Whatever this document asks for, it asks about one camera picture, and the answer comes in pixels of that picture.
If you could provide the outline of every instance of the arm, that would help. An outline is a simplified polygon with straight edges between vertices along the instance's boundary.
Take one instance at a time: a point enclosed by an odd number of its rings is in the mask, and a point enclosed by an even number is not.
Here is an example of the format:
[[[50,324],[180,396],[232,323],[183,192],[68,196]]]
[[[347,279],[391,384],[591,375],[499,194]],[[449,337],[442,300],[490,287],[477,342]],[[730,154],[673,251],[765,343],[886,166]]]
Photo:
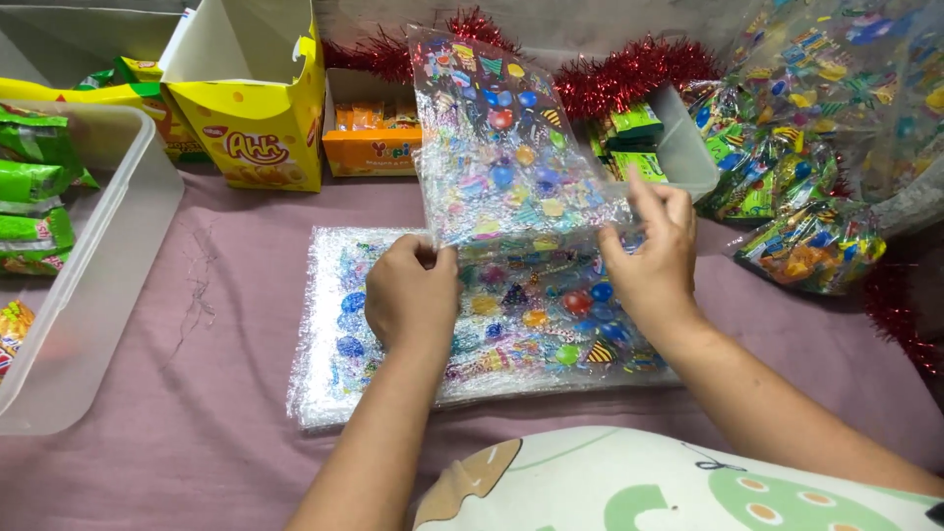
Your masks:
[[[286,531],[403,529],[458,311],[455,251],[426,269],[430,256],[403,236],[367,275],[364,311],[388,353]]]
[[[685,191],[631,176],[647,242],[599,244],[611,282],[646,339],[676,371],[739,454],[870,485],[944,496],[944,480],[856,432],[717,330],[694,290],[695,217]]]

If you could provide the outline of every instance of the hand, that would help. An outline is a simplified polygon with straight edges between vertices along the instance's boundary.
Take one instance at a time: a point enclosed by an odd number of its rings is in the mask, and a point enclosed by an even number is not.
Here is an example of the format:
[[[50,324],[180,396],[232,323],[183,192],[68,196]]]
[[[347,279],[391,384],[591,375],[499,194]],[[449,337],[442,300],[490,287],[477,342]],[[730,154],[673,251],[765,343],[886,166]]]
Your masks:
[[[459,312],[454,248],[437,253],[416,236],[400,236],[367,273],[367,324],[392,351],[409,341],[430,341],[448,352]]]
[[[612,228],[598,233],[600,254],[623,309],[652,341],[666,325],[700,316],[695,303],[695,223],[688,192],[648,184],[632,168],[630,201],[642,216],[646,242],[627,254]]]

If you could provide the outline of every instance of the ahh logo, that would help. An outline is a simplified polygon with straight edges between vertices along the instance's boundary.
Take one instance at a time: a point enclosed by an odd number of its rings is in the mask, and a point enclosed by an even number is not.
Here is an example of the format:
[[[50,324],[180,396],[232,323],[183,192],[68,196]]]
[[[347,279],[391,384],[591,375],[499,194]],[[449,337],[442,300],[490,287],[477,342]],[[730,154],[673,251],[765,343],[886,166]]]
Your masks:
[[[289,158],[289,150],[278,144],[278,136],[274,134],[247,135],[233,131],[227,137],[226,149],[233,159],[244,159],[259,166],[284,163]]]
[[[410,155],[410,145],[405,142],[403,143],[403,147],[387,147],[386,142],[373,142],[370,146],[377,152],[378,159],[382,159],[383,157],[396,159]]]

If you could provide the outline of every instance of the clear plastic container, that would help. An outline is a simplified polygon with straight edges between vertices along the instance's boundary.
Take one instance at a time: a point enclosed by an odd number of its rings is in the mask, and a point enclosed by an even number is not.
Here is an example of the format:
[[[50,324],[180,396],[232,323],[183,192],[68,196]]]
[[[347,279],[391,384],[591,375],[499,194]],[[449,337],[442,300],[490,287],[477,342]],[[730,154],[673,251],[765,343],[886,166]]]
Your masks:
[[[687,190],[693,202],[699,200],[715,189],[720,175],[695,122],[671,86],[653,92],[649,106],[665,126],[656,135],[656,155],[668,183]]]
[[[183,196],[183,180],[142,111],[5,103],[69,116],[79,157],[102,186],[63,196],[76,245],[57,277],[0,277],[0,303],[21,299],[36,314],[0,383],[0,435],[46,435],[71,426],[92,405]]]

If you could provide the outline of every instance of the pink fabric surface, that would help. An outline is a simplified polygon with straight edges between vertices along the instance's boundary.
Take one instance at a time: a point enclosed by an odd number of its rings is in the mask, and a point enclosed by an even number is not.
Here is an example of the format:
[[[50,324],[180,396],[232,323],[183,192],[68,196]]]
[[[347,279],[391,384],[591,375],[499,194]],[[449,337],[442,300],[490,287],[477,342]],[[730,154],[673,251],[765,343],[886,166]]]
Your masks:
[[[415,181],[335,181],[298,195],[184,177],[91,410],[53,436],[0,439],[0,528],[279,529],[328,454],[333,436],[305,437],[285,417],[312,225],[420,226]],[[855,428],[944,471],[944,419],[901,350],[860,313],[787,294],[713,254],[733,234],[702,223],[697,295],[709,317]],[[197,299],[215,317],[200,316]],[[728,450],[681,388],[488,403],[432,416],[417,488],[487,445],[583,424]]]

